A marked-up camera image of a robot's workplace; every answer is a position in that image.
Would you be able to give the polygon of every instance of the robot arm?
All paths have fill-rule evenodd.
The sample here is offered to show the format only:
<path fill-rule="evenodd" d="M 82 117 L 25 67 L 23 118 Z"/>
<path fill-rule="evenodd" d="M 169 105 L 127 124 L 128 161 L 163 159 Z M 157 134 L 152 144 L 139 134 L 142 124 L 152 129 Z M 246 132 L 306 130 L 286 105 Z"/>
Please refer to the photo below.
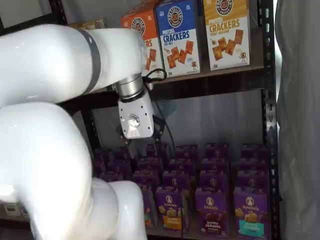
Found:
<path fill-rule="evenodd" d="M 146 47 L 137 31 L 40 25 L 1 37 L 0 53 L 0 108 L 60 103 L 116 83 L 125 137 L 154 133 L 154 112 L 141 76 Z"/>
<path fill-rule="evenodd" d="M 92 179 L 85 141 L 53 105 L 116 83 L 124 135 L 152 136 L 140 34 L 41 25 L 0 37 L 0 53 L 0 201 L 25 205 L 37 239 L 146 240 L 139 187 Z"/>

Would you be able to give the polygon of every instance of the cracker box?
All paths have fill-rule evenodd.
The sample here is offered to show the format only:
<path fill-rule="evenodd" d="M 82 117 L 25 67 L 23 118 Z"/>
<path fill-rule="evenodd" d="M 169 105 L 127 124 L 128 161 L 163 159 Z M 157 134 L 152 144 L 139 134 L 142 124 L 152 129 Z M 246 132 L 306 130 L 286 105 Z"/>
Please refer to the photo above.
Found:
<path fill-rule="evenodd" d="M 199 174 L 199 186 L 214 188 L 223 193 L 229 192 L 229 176 L 223 172 L 201 171 Z"/>
<path fill-rule="evenodd" d="M 164 166 L 162 164 L 161 157 L 145 157 L 139 159 L 137 163 L 138 170 L 156 170 L 158 173 L 162 174 L 164 171 Z"/>
<path fill-rule="evenodd" d="M 175 157 L 177 159 L 191 159 L 194 163 L 198 161 L 198 145 L 180 145 L 175 148 Z"/>
<path fill-rule="evenodd" d="M 176 187 L 180 190 L 190 189 L 189 175 L 185 171 L 164 171 L 162 182 L 165 187 Z"/>
<path fill-rule="evenodd" d="M 128 12 L 121 19 L 124 28 L 139 31 L 146 46 L 146 65 L 142 76 L 146 76 L 154 69 L 163 69 L 160 42 L 157 34 L 154 7 L 157 1 L 145 1 Z M 162 72 L 154 72 L 151 78 L 163 78 Z"/>
<path fill-rule="evenodd" d="M 162 158 L 162 163 L 164 167 L 168 166 L 170 161 L 170 153 L 169 153 L 169 146 L 166 143 L 161 144 L 161 150 L 158 152 L 157 148 L 154 144 L 148 144 L 146 146 L 145 152 L 147 157 L 160 157 Z"/>
<path fill-rule="evenodd" d="M 133 174 L 133 181 L 137 184 L 148 185 L 155 191 L 159 186 L 159 175 L 157 171 L 137 170 Z"/>
<path fill-rule="evenodd" d="M 189 226 L 188 204 L 184 192 L 171 186 L 159 186 L 156 189 L 156 202 L 163 226 L 171 230 L 187 232 Z"/>
<path fill-rule="evenodd" d="M 151 187 L 148 185 L 138 184 L 141 189 L 144 209 L 144 225 L 147 228 L 155 228 L 158 223 L 158 213 L 156 203 Z"/>
<path fill-rule="evenodd" d="M 250 64 L 248 0 L 203 0 L 210 69 Z"/>
<path fill-rule="evenodd" d="M 217 171 L 229 174 L 229 162 L 225 158 L 204 158 L 200 164 L 201 170 Z"/>
<path fill-rule="evenodd" d="M 156 7 L 163 62 L 168 77 L 200 72 L 196 8 L 193 0 L 164 0 Z"/>
<path fill-rule="evenodd" d="M 204 148 L 206 158 L 224 158 L 229 160 L 229 144 L 226 143 L 207 143 Z"/>
<path fill-rule="evenodd" d="M 268 196 L 252 188 L 234 189 L 236 231 L 239 239 L 269 239 Z"/>
<path fill-rule="evenodd" d="M 217 192 L 214 188 L 197 188 L 195 206 L 202 233 L 228 237 L 229 217 L 225 194 Z"/>
<path fill-rule="evenodd" d="M 124 179 L 124 176 L 122 172 L 107 171 L 106 173 L 101 173 L 99 178 L 109 183 L 122 181 Z"/>

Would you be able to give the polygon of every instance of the white fabric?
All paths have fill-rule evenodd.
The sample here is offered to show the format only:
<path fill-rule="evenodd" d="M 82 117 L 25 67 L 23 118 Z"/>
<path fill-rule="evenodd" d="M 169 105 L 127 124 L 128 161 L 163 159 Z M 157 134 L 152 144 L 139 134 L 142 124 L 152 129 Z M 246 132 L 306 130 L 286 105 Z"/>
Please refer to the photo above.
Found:
<path fill-rule="evenodd" d="M 320 1 L 279 0 L 279 155 L 288 240 L 320 239 Z"/>

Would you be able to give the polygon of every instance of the box label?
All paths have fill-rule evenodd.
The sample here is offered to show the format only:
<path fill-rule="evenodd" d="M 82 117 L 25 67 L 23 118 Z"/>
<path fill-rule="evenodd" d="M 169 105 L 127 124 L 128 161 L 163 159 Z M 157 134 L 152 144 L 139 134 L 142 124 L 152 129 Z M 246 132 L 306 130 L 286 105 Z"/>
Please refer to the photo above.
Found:
<path fill-rule="evenodd" d="M 262 223 L 251 223 L 244 220 L 239 221 L 239 230 L 242 234 L 251 237 L 262 237 L 265 234 L 265 227 Z"/>
<path fill-rule="evenodd" d="M 191 0 L 168 2 L 156 8 L 163 62 L 168 77 L 199 73 L 200 62 Z"/>
<path fill-rule="evenodd" d="M 203 0 L 210 69 L 250 64 L 247 0 Z"/>

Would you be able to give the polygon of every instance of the yellow cracker box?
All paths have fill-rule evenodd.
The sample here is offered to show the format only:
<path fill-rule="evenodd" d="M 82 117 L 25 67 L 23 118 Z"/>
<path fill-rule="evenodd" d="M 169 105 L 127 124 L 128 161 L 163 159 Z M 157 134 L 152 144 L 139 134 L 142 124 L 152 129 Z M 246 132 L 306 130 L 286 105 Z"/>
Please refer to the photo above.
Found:
<path fill-rule="evenodd" d="M 249 2 L 203 0 L 210 69 L 250 64 Z"/>

